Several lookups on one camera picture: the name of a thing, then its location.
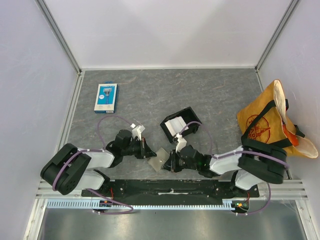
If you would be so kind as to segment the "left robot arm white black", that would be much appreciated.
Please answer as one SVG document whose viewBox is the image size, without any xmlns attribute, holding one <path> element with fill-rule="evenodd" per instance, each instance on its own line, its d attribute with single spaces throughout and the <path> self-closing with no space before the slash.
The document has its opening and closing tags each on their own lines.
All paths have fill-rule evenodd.
<svg viewBox="0 0 320 240">
<path fill-rule="evenodd" d="M 75 189 L 91 188 L 103 197 L 110 192 L 110 184 L 99 169 L 114 168 L 125 156 L 143 160 L 156 157 L 157 154 L 141 134 L 123 129 L 102 149 L 84 149 L 71 143 L 65 144 L 42 168 L 40 177 L 51 185 L 53 191 L 62 195 L 68 195 Z"/>
</svg>

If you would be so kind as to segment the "black plastic card box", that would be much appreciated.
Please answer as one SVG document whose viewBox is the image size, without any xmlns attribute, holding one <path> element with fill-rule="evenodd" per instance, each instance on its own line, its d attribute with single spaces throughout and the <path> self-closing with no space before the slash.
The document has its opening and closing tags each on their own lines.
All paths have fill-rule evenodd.
<svg viewBox="0 0 320 240">
<path fill-rule="evenodd" d="M 189 106 L 176 113 L 167 116 L 161 123 L 160 127 L 163 130 L 168 141 L 172 144 L 176 134 L 190 122 L 202 123 L 194 110 Z"/>
</svg>

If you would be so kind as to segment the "grey card holder wallet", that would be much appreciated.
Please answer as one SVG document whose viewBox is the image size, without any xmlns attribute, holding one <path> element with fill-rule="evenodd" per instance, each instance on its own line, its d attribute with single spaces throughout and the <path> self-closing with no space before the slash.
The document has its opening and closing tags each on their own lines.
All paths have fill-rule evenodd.
<svg viewBox="0 0 320 240">
<path fill-rule="evenodd" d="M 161 147 L 156 152 L 156 156 L 151 157 L 147 162 L 156 172 L 159 172 L 162 169 L 163 165 L 169 159 L 169 156 L 170 154 Z"/>
</svg>

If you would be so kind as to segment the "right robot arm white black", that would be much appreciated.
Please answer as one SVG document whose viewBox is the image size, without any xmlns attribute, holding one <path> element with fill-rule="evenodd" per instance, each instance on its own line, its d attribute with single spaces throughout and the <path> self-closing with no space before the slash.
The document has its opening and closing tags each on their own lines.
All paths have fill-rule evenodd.
<svg viewBox="0 0 320 240">
<path fill-rule="evenodd" d="M 233 196 L 240 197 L 261 182 L 282 184 L 289 164 L 287 153 L 282 148 L 246 139 L 236 149 L 214 155 L 202 154 L 187 145 L 179 151 L 171 151 L 160 168 L 172 173 L 195 170 L 206 178 L 233 171 L 235 176 L 229 184 L 229 191 Z"/>
</svg>

